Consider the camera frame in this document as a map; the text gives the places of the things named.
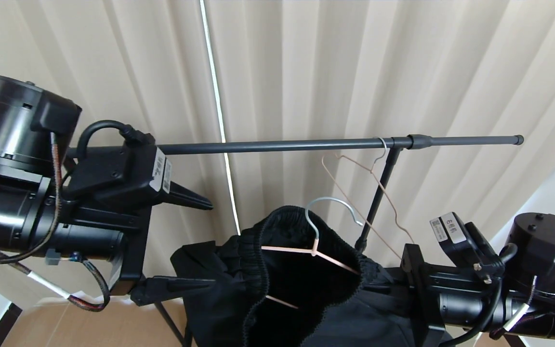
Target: white label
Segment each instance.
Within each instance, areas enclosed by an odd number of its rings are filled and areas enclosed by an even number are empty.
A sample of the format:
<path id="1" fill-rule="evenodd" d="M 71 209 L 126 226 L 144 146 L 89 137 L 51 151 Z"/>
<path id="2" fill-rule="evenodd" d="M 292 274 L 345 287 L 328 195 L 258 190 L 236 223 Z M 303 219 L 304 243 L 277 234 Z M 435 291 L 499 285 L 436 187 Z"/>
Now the white label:
<path id="1" fill-rule="evenodd" d="M 462 231 L 462 228 L 460 228 L 460 224 L 458 224 L 458 219 L 452 212 L 443 215 L 440 219 L 442 219 L 442 222 L 445 225 L 445 229 L 447 229 L 449 237 L 454 244 L 458 244 L 466 240 L 464 231 Z"/>
<path id="2" fill-rule="evenodd" d="M 166 158 L 166 165 L 164 167 L 164 178 L 162 181 L 162 188 L 167 192 L 170 193 L 170 175 L 172 173 L 172 164 L 170 160 Z"/>
<path id="3" fill-rule="evenodd" d="M 154 189 L 154 191 L 160 191 L 162 186 L 162 178 L 164 177 L 164 162 L 166 161 L 166 156 L 161 149 L 156 150 L 156 160 L 154 161 L 154 178 L 149 182 L 149 186 Z"/>
<path id="4" fill-rule="evenodd" d="M 445 233 L 445 229 L 442 227 L 440 218 L 430 220 L 430 226 L 434 229 L 434 235 L 436 235 L 436 240 L 438 240 L 438 242 L 449 240 L 447 233 Z"/>

